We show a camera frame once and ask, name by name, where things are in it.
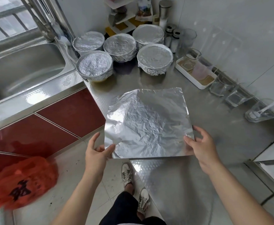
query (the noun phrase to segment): shoe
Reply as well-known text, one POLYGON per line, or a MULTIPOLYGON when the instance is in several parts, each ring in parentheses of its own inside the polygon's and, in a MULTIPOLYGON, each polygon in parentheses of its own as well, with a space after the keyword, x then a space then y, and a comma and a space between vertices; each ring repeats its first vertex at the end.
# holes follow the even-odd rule
POLYGON ((129 183, 132 183, 132 170, 128 162, 122 165, 121 178, 124 182, 124 187, 126 187, 129 183))
POLYGON ((137 211, 142 213, 145 216, 145 212, 147 210, 147 207, 150 205, 150 195, 148 194, 148 191, 144 187, 139 194, 138 197, 138 209, 137 211))

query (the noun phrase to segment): faucet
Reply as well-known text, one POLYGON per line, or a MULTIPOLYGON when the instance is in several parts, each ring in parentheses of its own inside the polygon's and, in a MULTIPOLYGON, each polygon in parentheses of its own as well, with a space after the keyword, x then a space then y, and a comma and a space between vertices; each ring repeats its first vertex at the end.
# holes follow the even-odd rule
POLYGON ((42 35, 45 37, 46 41, 48 43, 53 42, 57 34, 52 28, 49 21, 47 20, 46 16, 42 14, 42 10, 38 9, 37 4, 35 3, 36 0, 28 0, 29 4, 25 0, 21 0, 21 1, 23 5, 26 7, 26 9, 29 11, 29 13, 31 14, 34 22, 36 23, 37 27, 41 31, 42 35), (39 18, 43 22, 41 22, 41 20, 34 14, 31 8, 35 10, 36 14, 39 16, 39 18))

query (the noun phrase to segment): stainless steel sink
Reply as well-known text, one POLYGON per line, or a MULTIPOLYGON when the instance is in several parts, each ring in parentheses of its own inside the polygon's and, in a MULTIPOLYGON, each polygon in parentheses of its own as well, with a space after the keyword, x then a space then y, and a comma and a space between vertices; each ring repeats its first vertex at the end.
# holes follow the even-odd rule
POLYGON ((0 58, 0 102, 74 69, 65 51, 39 42, 0 58))

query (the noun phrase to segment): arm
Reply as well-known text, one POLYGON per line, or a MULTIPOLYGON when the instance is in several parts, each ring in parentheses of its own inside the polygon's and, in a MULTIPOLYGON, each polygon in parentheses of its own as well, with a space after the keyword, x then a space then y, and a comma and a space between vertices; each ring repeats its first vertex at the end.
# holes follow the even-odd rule
POLYGON ((82 180, 52 225, 84 225, 86 223, 95 190, 102 181, 107 158, 115 148, 113 144, 105 150, 104 145, 101 145, 94 150, 94 142, 99 135, 98 132, 89 140, 82 180))
POLYGON ((209 175, 216 192, 234 225, 274 225, 270 215, 245 189, 220 161, 212 137, 202 128, 193 126, 203 138, 195 141, 187 136, 184 140, 190 145, 199 160, 202 170, 209 175))

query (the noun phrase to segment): dark pants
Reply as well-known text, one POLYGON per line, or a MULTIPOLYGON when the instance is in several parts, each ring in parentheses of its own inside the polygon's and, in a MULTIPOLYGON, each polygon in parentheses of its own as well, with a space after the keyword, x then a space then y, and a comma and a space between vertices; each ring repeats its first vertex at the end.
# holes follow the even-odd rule
POLYGON ((128 192, 122 192, 116 198, 112 208, 100 222, 100 225, 118 225, 136 223, 144 225, 166 225, 158 217, 151 216, 141 221, 137 216, 138 201, 128 192))

